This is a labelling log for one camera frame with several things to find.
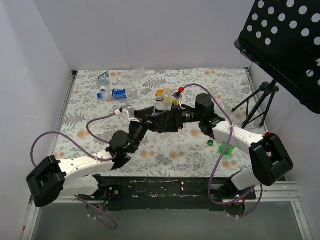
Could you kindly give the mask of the clear bottle blue label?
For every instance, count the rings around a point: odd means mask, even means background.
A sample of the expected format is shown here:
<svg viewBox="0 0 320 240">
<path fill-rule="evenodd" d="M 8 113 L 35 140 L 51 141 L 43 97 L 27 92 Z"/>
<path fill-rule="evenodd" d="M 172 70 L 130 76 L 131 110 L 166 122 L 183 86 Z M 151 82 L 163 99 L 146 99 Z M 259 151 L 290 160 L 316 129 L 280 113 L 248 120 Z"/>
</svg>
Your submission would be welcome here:
<svg viewBox="0 0 320 240">
<path fill-rule="evenodd" d="M 97 98 L 101 100 L 121 100 L 121 99 L 128 99 L 128 98 L 135 98 L 138 96 L 138 91 L 134 88 L 115 88 L 111 91 L 102 90 L 97 94 Z"/>
</svg>

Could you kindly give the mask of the clear bottle black cap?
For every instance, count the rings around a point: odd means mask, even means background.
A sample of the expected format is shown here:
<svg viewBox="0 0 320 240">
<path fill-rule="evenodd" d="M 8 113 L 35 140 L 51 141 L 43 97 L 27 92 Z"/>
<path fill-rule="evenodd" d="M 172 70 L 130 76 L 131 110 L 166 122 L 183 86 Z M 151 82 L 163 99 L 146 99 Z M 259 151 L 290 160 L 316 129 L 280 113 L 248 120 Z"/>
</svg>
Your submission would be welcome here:
<svg viewBox="0 0 320 240">
<path fill-rule="evenodd" d="M 156 95 L 156 103 L 154 105 L 153 115 L 158 115 L 168 110 L 167 104 L 162 95 Z"/>
</svg>

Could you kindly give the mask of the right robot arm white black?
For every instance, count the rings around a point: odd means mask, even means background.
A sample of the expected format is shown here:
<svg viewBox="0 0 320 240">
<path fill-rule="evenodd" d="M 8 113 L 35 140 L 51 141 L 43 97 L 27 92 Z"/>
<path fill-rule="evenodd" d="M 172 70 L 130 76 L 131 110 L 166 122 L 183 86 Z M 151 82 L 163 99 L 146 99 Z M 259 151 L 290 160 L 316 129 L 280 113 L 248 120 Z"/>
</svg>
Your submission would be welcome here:
<svg viewBox="0 0 320 240">
<path fill-rule="evenodd" d="M 216 109 L 218 106 L 211 96 L 201 93 L 196 97 L 195 107 L 173 104 L 165 111 L 162 121 L 165 130 L 172 128 L 174 131 L 185 123 L 198 122 L 206 136 L 228 142 L 249 155 L 251 166 L 234 173 L 224 185 L 212 190 L 216 198 L 237 199 L 253 186 L 270 187 L 293 169 L 294 164 L 276 134 L 261 135 L 233 126 L 224 115 L 218 115 Z"/>
</svg>

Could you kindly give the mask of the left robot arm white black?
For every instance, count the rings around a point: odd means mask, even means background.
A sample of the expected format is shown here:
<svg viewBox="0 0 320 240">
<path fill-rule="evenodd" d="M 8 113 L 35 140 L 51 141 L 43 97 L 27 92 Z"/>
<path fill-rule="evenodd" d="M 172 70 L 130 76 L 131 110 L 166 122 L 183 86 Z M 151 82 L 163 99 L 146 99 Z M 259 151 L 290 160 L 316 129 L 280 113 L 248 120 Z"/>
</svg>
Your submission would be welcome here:
<svg viewBox="0 0 320 240">
<path fill-rule="evenodd" d="M 101 200 L 106 196 L 106 187 L 90 179 L 94 174 L 109 172 L 125 166 L 134 154 L 148 131 L 156 133 L 176 133 L 183 127 L 183 110 L 172 105 L 171 110 L 153 114 L 154 107 L 134 110 L 132 106 L 115 109 L 109 116 L 127 115 L 130 121 L 129 132 L 116 131 L 108 147 L 98 153 L 89 153 L 78 143 L 75 144 L 85 156 L 71 159 L 46 157 L 26 177 L 31 197 L 36 207 L 45 207 L 59 197 L 84 194 Z"/>
</svg>

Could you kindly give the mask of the green bottle cap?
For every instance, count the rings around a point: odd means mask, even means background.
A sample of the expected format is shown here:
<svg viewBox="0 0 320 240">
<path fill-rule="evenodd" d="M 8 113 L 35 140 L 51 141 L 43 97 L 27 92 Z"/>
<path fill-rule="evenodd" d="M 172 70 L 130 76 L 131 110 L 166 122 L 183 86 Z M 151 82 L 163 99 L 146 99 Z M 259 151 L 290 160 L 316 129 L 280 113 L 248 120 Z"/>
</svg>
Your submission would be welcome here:
<svg viewBox="0 0 320 240">
<path fill-rule="evenodd" d="M 214 145 L 214 141 L 213 140 L 208 140 L 207 141 L 207 145 L 208 146 L 213 146 Z"/>
</svg>

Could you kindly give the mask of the clear uncapped bottle right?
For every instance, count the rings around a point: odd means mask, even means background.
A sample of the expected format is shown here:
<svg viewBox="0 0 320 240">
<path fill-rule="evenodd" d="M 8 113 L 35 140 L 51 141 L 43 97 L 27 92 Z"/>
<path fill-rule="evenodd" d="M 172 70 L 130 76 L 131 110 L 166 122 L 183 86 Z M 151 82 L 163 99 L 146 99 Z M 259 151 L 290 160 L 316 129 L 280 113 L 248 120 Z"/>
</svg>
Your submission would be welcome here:
<svg viewBox="0 0 320 240">
<path fill-rule="evenodd" d="M 225 112 L 229 112 L 230 111 L 230 106 L 229 106 L 229 102 L 227 100 L 225 100 L 218 91 L 214 91 L 213 92 L 213 96 L 216 99 L 216 101 L 219 103 L 219 105 L 221 106 L 221 108 L 225 111 Z"/>
</svg>

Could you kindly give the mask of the crushed clear bottle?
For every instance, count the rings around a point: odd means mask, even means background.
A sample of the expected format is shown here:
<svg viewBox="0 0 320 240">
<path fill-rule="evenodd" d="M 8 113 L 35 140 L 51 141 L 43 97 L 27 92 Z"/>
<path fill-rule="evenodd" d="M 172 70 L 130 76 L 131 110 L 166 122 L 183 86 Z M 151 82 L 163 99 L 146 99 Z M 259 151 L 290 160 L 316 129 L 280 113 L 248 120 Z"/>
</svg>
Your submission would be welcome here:
<svg viewBox="0 0 320 240">
<path fill-rule="evenodd" d="M 120 75 L 120 79 L 122 82 L 129 83 L 129 82 L 134 82 L 136 80 L 144 78 L 145 75 L 146 75 L 146 70 L 144 67 L 132 68 L 130 70 L 124 71 Z"/>
</svg>

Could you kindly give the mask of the green plastic bottle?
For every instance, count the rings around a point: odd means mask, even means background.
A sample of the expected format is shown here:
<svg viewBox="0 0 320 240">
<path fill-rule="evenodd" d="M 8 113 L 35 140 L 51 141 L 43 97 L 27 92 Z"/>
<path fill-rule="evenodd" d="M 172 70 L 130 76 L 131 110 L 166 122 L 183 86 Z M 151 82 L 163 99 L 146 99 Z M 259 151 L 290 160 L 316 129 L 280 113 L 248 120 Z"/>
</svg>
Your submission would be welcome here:
<svg viewBox="0 0 320 240">
<path fill-rule="evenodd" d="M 219 146 L 218 151 L 219 151 L 220 153 L 222 153 L 222 152 L 224 151 L 224 149 L 226 148 L 226 145 L 227 145 L 227 142 L 226 142 L 226 141 L 223 141 L 223 142 L 221 143 L 221 145 Z M 234 145 L 229 144 L 229 145 L 227 146 L 225 152 L 224 152 L 224 155 L 225 155 L 225 156 L 229 156 L 229 155 L 233 152 L 233 150 L 234 150 L 235 148 L 236 148 L 236 147 L 235 147 Z"/>
</svg>

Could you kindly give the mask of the bottle green white label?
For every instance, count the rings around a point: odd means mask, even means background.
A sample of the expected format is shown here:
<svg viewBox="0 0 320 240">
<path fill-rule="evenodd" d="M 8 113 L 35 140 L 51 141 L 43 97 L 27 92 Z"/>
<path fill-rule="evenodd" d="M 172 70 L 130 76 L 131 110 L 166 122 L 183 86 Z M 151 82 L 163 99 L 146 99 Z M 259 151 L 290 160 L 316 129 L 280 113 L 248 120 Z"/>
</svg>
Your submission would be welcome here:
<svg viewBox="0 0 320 240">
<path fill-rule="evenodd" d="M 110 78 L 109 72 L 107 70 L 99 71 L 97 83 L 100 87 L 109 87 L 110 86 Z"/>
</svg>

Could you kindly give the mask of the floral tablecloth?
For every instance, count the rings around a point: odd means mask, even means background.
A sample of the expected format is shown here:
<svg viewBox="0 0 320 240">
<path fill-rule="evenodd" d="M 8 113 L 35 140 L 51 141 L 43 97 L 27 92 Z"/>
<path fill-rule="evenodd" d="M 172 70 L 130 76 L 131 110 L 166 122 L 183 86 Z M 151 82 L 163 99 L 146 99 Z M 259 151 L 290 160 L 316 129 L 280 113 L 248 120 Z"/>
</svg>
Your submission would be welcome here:
<svg viewBox="0 0 320 240">
<path fill-rule="evenodd" d="M 98 72 L 80 70 L 77 73 L 68 101 L 53 154 L 57 159 L 79 158 L 85 155 L 75 144 L 95 154 L 104 150 L 106 141 L 118 131 L 127 131 L 129 122 L 109 115 L 113 110 L 129 104 L 145 109 L 155 104 L 158 89 L 176 90 L 186 86 L 183 102 L 194 106 L 198 94 L 218 91 L 228 101 L 227 112 L 233 124 L 241 126 L 246 117 L 243 105 L 232 109 L 254 91 L 250 72 L 244 69 L 182 69 L 146 70 L 145 77 L 128 85 L 136 89 L 136 98 L 125 100 L 99 100 L 97 97 Z M 177 133 L 148 132 L 138 151 L 113 176 L 127 177 L 229 177 L 251 166 L 250 156 L 235 148 L 230 155 L 221 156 L 221 142 L 208 145 L 209 137 L 199 129 L 198 123 L 188 123 Z"/>
</svg>

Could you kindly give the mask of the yellow green toy basket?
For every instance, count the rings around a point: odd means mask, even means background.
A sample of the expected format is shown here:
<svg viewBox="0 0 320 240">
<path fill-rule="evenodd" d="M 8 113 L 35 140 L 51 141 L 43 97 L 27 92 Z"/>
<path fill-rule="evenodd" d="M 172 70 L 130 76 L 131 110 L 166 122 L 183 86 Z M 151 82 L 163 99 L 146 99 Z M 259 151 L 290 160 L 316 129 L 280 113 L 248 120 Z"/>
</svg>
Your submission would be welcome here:
<svg viewBox="0 0 320 240">
<path fill-rule="evenodd" d="M 158 89 L 157 91 L 156 91 L 156 95 L 163 95 L 163 92 L 164 92 L 164 89 L 165 88 L 161 88 L 161 89 Z"/>
</svg>

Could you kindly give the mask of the black tripod stand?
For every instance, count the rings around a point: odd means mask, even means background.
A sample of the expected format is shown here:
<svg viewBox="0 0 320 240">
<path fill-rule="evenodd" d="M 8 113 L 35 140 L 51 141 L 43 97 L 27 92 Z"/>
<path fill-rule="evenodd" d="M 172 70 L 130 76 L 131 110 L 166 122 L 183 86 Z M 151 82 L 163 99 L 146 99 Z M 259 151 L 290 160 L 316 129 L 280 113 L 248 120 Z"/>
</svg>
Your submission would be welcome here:
<svg viewBox="0 0 320 240">
<path fill-rule="evenodd" d="M 237 106 L 231 109 L 232 112 L 235 112 L 237 109 L 239 109 L 242 105 L 246 104 L 246 112 L 245 112 L 245 120 L 242 123 L 241 128 L 244 129 L 248 124 L 255 121 L 256 119 L 262 117 L 262 120 L 259 124 L 260 127 L 263 127 L 267 118 L 267 115 L 270 111 L 271 104 L 274 100 L 274 97 L 276 93 L 280 90 L 278 86 L 276 86 L 277 81 L 273 79 L 271 82 L 263 82 L 259 88 L 254 91 L 251 95 L 249 95 L 247 98 L 245 98 L 242 102 L 240 102 Z M 261 97 L 258 99 L 256 104 L 254 105 L 251 112 L 249 112 L 249 102 L 250 99 L 255 97 L 258 93 L 262 93 Z M 254 118 L 254 115 L 261 107 L 262 103 L 266 100 L 267 97 L 270 97 L 267 103 L 267 106 L 265 108 L 265 111 L 263 111 L 261 114 L 256 116 Z"/>
</svg>

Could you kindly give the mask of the black perforated music stand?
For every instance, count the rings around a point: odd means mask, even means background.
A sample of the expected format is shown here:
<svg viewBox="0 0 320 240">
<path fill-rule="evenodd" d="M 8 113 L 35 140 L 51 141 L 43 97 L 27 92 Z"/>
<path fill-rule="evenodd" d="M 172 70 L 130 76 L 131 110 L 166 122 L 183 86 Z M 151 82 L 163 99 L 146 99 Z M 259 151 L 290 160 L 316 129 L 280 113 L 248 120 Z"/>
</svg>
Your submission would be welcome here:
<svg viewBox="0 0 320 240">
<path fill-rule="evenodd" d="M 320 2 L 256 0 L 235 47 L 311 112 L 320 112 Z"/>
</svg>

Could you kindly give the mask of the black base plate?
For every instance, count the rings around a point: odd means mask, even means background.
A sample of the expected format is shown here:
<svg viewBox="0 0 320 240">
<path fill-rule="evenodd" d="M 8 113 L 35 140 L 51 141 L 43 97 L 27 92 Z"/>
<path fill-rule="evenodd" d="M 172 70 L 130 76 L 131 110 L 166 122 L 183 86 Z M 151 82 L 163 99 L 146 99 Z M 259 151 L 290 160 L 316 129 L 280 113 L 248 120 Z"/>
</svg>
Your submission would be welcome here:
<svg viewBox="0 0 320 240">
<path fill-rule="evenodd" d="M 232 190 L 225 177 L 116 177 L 93 175 L 96 200 L 106 200 L 110 211 L 209 209 L 223 211 L 223 201 L 245 190 Z"/>
</svg>

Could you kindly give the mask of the aluminium frame rail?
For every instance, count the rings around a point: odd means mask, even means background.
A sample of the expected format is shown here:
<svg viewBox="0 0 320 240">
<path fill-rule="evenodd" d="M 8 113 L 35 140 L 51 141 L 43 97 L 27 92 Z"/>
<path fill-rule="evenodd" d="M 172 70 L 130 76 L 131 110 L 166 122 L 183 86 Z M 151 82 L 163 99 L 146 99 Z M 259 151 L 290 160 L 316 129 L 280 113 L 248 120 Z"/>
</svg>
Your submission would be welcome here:
<svg viewBox="0 0 320 240">
<path fill-rule="evenodd" d="M 262 188 L 257 186 L 256 192 L 262 193 L 261 202 L 290 203 L 302 239 L 313 239 L 302 207 L 302 199 L 294 181 L 277 181 L 272 186 Z"/>
</svg>

